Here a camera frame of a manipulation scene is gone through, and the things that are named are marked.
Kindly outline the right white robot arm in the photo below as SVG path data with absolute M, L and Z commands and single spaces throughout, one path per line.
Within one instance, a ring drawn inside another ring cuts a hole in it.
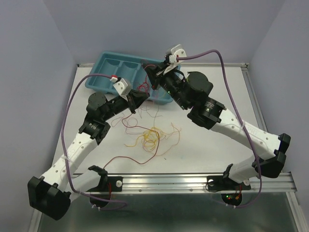
M 222 103 L 210 97 L 213 84 L 206 75 L 192 71 L 180 78 L 177 68 L 164 73 L 164 63 L 143 64 L 152 89 L 163 88 L 184 110 L 196 125 L 223 134 L 248 147 L 255 154 L 240 163 L 230 164 L 221 180 L 215 184 L 232 189 L 254 176 L 277 178 L 285 161 L 291 137 L 270 134 L 246 121 L 240 122 L 236 115 Z

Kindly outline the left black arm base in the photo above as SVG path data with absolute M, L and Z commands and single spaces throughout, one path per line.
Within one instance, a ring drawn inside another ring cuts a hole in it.
M 105 169 L 96 165 L 90 166 L 80 178 L 79 191 L 91 195 L 90 204 L 98 210 L 107 209 L 109 201 L 112 200 L 112 193 L 123 190 L 122 176 L 109 176 Z

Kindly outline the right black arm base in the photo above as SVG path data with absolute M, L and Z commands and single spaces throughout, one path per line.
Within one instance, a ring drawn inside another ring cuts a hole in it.
M 222 175 L 210 175 L 207 177 L 205 189 L 212 193 L 226 191 L 227 193 L 221 193 L 223 202 L 228 206 L 236 208 L 242 203 L 242 192 L 252 188 L 250 184 L 245 184 L 244 182 L 236 183 L 224 179 Z

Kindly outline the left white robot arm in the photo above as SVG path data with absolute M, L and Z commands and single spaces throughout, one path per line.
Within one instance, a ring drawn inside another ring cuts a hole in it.
M 135 112 L 149 93 L 131 90 L 124 99 L 117 96 L 107 100 L 102 92 L 95 92 L 88 98 L 87 114 L 82 126 L 69 147 L 63 146 L 64 154 L 41 177 L 32 177 L 28 182 L 28 196 L 31 207 L 54 220 L 61 219 L 68 211 L 71 202 L 80 195 L 86 196 L 88 190 L 102 190 L 102 198 L 91 196 L 91 202 L 98 208 L 105 207 L 111 202 L 111 191 L 119 191 L 120 187 L 113 187 L 117 181 L 108 180 L 105 169 L 92 165 L 81 176 L 73 179 L 84 159 L 106 137 L 110 125 L 110 118 L 129 109 Z

